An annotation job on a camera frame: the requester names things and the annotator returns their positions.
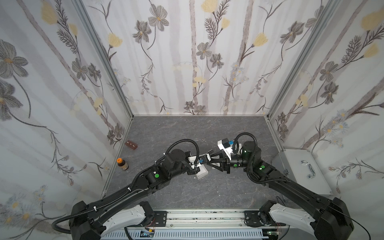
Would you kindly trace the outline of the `white box base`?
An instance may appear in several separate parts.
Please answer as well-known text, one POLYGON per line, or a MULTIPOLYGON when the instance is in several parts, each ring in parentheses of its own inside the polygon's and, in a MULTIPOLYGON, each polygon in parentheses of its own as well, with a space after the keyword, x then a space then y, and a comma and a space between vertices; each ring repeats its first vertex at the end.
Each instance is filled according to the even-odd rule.
POLYGON ((198 180, 202 179, 203 177, 205 177, 209 173, 209 171, 207 170, 207 168, 204 165, 201 165, 199 167, 199 169, 200 169, 200 171, 196 174, 196 178, 198 180))

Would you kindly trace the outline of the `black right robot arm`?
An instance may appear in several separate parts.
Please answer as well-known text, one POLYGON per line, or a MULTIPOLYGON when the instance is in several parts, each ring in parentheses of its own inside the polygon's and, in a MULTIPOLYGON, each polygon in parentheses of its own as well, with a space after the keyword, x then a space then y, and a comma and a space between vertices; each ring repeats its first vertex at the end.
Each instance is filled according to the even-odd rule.
POLYGON ((279 192, 300 207, 296 210, 267 201, 256 216, 246 216, 249 227, 285 224, 312 234, 318 240, 347 240, 355 228, 342 200, 328 199, 288 179, 261 159, 261 149, 254 142, 245 142, 237 154, 225 144, 220 151, 209 152, 207 158, 208 165, 222 172, 244 168, 253 183, 279 192))

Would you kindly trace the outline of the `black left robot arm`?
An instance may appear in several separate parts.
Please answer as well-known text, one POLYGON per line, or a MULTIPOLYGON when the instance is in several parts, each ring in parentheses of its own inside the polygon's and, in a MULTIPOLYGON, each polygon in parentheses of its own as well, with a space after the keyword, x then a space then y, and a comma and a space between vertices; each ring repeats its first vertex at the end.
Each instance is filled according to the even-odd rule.
POLYGON ((72 213, 55 220, 52 228, 70 234, 74 240, 99 240, 112 231, 113 218, 124 208, 161 190, 179 175, 198 173, 200 166, 206 162, 206 156, 190 156, 188 152, 178 149, 165 153, 153 165, 139 172, 123 189, 90 204, 77 203, 72 213))

